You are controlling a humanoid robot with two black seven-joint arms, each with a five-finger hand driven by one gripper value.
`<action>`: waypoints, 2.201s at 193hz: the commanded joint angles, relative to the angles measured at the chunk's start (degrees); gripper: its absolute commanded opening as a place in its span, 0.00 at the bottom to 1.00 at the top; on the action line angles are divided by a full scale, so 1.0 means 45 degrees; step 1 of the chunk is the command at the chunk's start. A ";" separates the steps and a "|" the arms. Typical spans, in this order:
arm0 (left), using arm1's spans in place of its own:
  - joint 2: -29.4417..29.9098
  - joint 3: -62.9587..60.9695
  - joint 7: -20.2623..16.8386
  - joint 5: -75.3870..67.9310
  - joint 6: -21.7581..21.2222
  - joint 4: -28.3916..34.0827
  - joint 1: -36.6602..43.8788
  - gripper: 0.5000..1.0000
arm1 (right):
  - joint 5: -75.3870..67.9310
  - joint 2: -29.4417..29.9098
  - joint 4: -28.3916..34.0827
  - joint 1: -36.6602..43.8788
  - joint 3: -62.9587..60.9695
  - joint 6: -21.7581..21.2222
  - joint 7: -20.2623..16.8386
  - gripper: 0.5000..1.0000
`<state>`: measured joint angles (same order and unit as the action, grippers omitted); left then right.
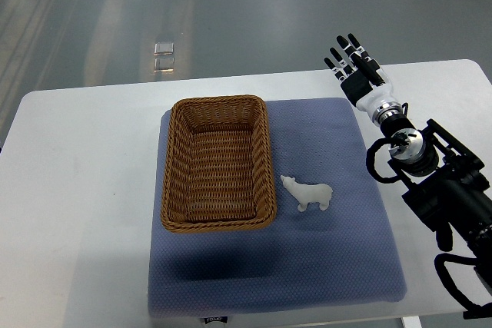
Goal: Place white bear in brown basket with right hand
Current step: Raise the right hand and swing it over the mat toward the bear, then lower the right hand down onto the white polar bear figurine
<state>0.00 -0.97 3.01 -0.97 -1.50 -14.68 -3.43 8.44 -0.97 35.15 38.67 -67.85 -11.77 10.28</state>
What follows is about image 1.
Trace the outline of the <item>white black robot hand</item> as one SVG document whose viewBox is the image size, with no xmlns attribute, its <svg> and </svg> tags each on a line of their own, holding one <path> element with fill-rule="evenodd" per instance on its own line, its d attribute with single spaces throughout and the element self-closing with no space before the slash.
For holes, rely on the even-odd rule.
<svg viewBox="0 0 492 328">
<path fill-rule="evenodd" d="M 336 48 L 330 48 L 331 58 L 325 57 L 324 63 L 340 82 L 349 102 L 369 114 L 392 102 L 393 88 L 389 77 L 355 36 L 339 35 L 336 41 L 345 56 Z"/>
</svg>

